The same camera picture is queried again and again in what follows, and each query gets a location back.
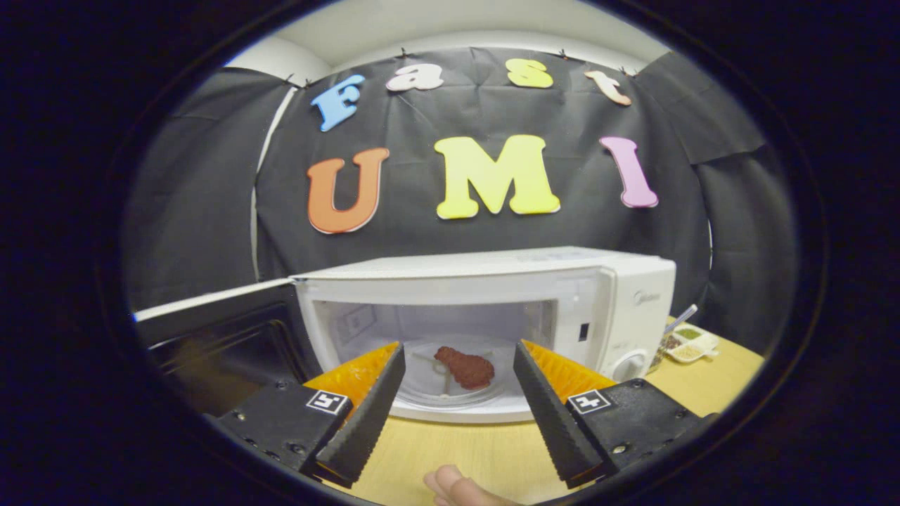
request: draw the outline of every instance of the black fabric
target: black fabric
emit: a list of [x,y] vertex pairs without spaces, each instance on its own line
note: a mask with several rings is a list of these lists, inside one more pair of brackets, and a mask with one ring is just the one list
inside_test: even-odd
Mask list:
[[280,79],[226,68],[172,112],[149,147],[123,223],[135,310],[256,282],[250,194]]
[[765,144],[746,109],[719,85],[678,53],[651,62],[635,81],[669,115],[690,163],[703,163]]
[[[505,61],[536,59],[553,76],[548,89],[518,87]],[[389,92],[398,69],[416,63],[443,68],[439,88]],[[622,107],[599,92],[584,72],[600,69],[619,81],[633,104]],[[321,132],[311,100],[343,79],[361,74],[355,115]],[[531,134],[546,142],[544,165],[562,201],[559,212],[517,215],[508,206],[491,214],[477,194],[478,214],[466,220],[438,218],[445,195],[445,160],[437,140],[473,137],[494,159],[507,138]],[[651,189],[651,209],[625,207],[622,182],[604,136],[625,137]],[[328,158],[342,158],[335,206],[356,201],[358,168],[352,157],[387,148],[377,213],[360,230],[326,235],[307,215],[306,171]],[[507,202],[514,194],[510,188]],[[673,310],[698,299],[707,285],[709,237],[700,183],[666,112],[630,77],[610,68],[526,50],[462,49],[386,59],[349,69],[300,90],[275,130],[257,187],[260,273],[265,279],[370,258],[561,245],[659,255],[678,265]]]
[[785,168],[752,118],[690,60],[669,53],[636,78],[665,110],[693,164],[713,265],[692,322],[764,353],[797,287],[797,223]]

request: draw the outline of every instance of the yellow letter m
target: yellow letter m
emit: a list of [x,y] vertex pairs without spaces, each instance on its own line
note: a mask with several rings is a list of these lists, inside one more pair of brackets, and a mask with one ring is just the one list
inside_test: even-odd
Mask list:
[[550,190],[544,169],[544,140],[534,135],[513,135],[507,139],[497,161],[484,152],[471,137],[451,137],[435,143],[435,151],[444,155],[446,193],[437,206],[437,215],[445,220],[472,218],[478,203],[469,196],[469,183],[481,201],[494,214],[500,212],[509,185],[516,192],[509,208],[518,214],[557,212],[560,199]]

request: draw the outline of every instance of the pink letter i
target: pink letter i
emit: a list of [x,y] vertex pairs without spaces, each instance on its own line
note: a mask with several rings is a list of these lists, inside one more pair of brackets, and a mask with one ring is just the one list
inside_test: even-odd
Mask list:
[[609,149],[618,166],[622,186],[625,188],[622,203],[628,207],[655,207],[660,199],[647,185],[641,162],[637,161],[635,155],[637,144],[621,137],[601,137],[600,144]]

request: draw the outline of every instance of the human finger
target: human finger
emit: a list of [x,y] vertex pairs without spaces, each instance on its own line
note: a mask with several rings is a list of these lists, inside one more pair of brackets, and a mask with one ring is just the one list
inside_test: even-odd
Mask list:
[[455,502],[452,497],[449,496],[450,488],[453,487],[454,483],[463,479],[463,474],[459,472],[459,469],[455,465],[441,465],[438,467],[437,471],[435,471],[435,481],[441,488],[441,492],[443,492],[443,496],[450,502]]
[[450,501],[471,506],[515,506],[509,499],[482,489],[472,478],[463,478],[447,491]]
[[435,504],[437,506],[454,506],[450,502],[450,498],[447,496],[446,492],[441,485],[437,483],[437,478],[435,477],[435,473],[426,473],[425,474],[425,485],[431,489],[431,492],[434,492],[435,495]]

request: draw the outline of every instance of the wooden table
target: wooden table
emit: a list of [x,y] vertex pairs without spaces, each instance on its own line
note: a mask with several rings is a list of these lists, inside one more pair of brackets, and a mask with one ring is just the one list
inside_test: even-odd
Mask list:
[[[719,339],[719,356],[686,365],[666,357],[647,381],[698,416],[721,412],[752,380],[762,357]],[[523,504],[572,492],[556,475],[533,421],[460,425],[389,417],[353,489],[328,484],[389,506],[430,506],[433,493],[422,477],[444,464],[456,464],[485,489]]]

